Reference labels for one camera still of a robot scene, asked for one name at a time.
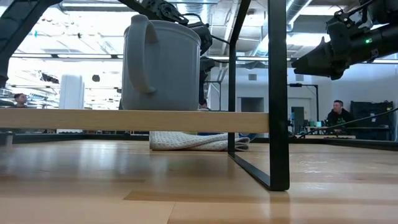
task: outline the wooden crossbar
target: wooden crossbar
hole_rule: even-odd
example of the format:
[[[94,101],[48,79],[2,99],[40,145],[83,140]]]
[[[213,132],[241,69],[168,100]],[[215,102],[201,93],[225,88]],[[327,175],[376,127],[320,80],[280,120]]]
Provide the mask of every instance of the wooden crossbar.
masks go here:
[[[0,128],[268,133],[268,114],[0,109]]]

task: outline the folded towel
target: folded towel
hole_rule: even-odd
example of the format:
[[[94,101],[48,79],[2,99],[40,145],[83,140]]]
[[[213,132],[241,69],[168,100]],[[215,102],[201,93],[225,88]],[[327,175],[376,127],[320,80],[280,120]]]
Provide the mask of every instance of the folded towel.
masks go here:
[[[235,139],[235,150],[248,151],[247,137]],[[228,147],[228,134],[211,136],[195,136],[175,131],[151,131],[149,147],[154,151],[193,150],[193,151],[224,151]]]

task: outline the black metal frame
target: black metal frame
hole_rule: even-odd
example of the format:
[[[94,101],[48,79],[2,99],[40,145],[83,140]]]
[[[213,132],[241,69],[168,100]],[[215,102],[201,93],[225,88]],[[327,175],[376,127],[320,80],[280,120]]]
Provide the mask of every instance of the black metal frame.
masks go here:
[[[241,1],[229,42],[228,111],[235,112],[236,42],[238,41],[251,1]],[[228,154],[246,172],[268,190],[283,191],[290,187],[289,140],[287,132],[287,49],[286,1],[268,0],[269,27],[269,137],[270,174],[266,174],[235,154],[235,133],[228,133]]]

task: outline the man in black jacket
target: man in black jacket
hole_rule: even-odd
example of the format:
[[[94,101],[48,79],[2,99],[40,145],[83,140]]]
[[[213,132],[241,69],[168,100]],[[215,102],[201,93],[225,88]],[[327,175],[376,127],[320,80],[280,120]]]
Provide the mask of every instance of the man in black jacket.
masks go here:
[[[341,100],[335,100],[332,111],[328,114],[329,126],[337,124],[343,124],[348,121],[354,120],[353,116],[343,108],[343,102]]]

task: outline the ceiling light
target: ceiling light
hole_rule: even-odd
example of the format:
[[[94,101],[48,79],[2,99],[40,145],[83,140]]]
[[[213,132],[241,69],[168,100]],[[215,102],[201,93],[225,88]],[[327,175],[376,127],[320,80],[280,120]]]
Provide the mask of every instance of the ceiling light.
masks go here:
[[[286,44],[316,47],[320,44],[322,37],[325,38],[325,42],[330,41],[328,34],[294,34],[286,37]]]
[[[229,60],[228,56],[206,56],[206,57],[211,58],[213,60],[224,60],[224,61]]]
[[[120,3],[63,3],[63,7],[127,7]]]
[[[398,60],[389,60],[389,59],[375,59],[372,63],[378,63],[378,64],[398,64]]]
[[[112,58],[111,55],[92,55],[92,54],[60,54],[60,58]]]
[[[237,57],[236,60],[249,62],[268,62],[268,58],[266,57]]]
[[[300,10],[300,15],[306,16],[333,16],[335,12],[345,6],[307,6]]]
[[[20,53],[15,53],[11,57],[16,57],[16,58],[50,58],[52,56],[50,54],[20,54]]]

